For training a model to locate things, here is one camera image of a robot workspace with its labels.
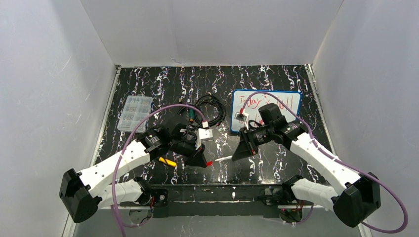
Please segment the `white red whiteboard marker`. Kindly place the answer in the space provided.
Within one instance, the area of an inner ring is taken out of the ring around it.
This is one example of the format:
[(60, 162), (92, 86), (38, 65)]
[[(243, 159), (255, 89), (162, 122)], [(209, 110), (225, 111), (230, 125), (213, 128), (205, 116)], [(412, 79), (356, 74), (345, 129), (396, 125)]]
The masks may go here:
[(230, 159), (232, 159), (232, 156), (217, 158), (214, 160), (214, 162), (225, 161), (225, 160), (230, 160)]

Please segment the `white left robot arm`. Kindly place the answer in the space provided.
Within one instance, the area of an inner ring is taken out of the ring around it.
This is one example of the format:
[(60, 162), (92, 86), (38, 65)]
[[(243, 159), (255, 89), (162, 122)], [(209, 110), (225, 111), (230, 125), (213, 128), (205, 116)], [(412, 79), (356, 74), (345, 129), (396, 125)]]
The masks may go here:
[(73, 168), (63, 174), (59, 197), (74, 223), (92, 217), (97, 210), (114, 203), (136, 202), (147, 205), (152, 200), (166, 205), (165, 199), (158, 200), (165, 191), (150, 187), (143, 178), (134, 178), (124, 183), (116, 182), (123, 174), (174, 152), (185, 158), (185, 165), (206, 168), (204, 142), (213, 139), (207, 122), (192, 131), (189, 121), (175, 115), (165, 123), (135, 135), (125, 151), (119, 151), (97, 165), (76, 172)]

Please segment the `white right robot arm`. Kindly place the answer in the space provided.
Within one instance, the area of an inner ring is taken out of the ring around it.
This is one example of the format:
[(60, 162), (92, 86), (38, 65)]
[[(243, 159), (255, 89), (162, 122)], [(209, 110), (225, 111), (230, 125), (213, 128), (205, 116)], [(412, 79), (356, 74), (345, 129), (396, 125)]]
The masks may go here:
[(264, 124), (258, 128), (243, 127), (233, 161), (254, 156), (262, 144), (274, 141), (303, 158), (318, 171), (329, 185), (321, 185), (298, 175), (282, 184), (287, 199), (307, 200), (332, 210), (349, 227), (356, 227), (381, 206), (379, 184), (372, 173), (360, 175), (338, 163), (329, 151), (321, 152), (305, 126), (287, 122), (280, 108), (270, 103), (259, 108)]

